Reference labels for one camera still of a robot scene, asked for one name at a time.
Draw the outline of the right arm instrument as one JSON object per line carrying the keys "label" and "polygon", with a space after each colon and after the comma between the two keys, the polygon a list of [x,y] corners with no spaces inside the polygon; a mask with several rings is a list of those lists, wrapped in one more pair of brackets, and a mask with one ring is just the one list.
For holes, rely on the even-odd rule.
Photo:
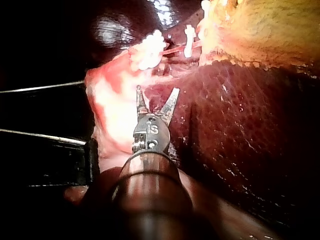
{"label": "right arm instrument", "polygon": [[170,131],[157,115],[148,113],[141,117],[133,131],[132,153],[154,151],[167,154],[170,145]]}

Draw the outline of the right arm instrument jaw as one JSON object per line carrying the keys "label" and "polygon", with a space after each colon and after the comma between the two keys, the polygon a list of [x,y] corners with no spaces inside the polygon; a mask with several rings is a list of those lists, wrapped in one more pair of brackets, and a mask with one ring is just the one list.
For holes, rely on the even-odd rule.
{"label": "right arm instrument jaw", "polygon": [[179,93],[180,93],[180,89],[174,87],[171,91],[170,96],[168,97],[165,104],[159,111],[158,116],[167,126],[170,125],[170,122],[172,120]]}
{"label": "right arm instrument jaw", "polygon": [[149,109],[145,103],[144,95],[140,85],[136,86],[136,111],[138,116],[149,113]]}

